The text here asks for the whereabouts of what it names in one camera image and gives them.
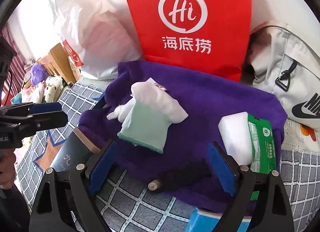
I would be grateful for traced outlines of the left hand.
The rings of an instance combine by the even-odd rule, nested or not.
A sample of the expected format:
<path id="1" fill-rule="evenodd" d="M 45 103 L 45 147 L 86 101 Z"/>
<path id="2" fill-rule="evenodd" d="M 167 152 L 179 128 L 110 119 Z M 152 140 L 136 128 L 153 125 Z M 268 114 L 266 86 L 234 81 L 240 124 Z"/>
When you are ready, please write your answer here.
<path id="1" fill-rule="evenodd" d="M 15 162 L 16 156 L 14 149 L 3 149 L 3 156 L 0 162 L 0 185 L 1 189 L 11 189 L 14 185 L 16 172 Z"/>

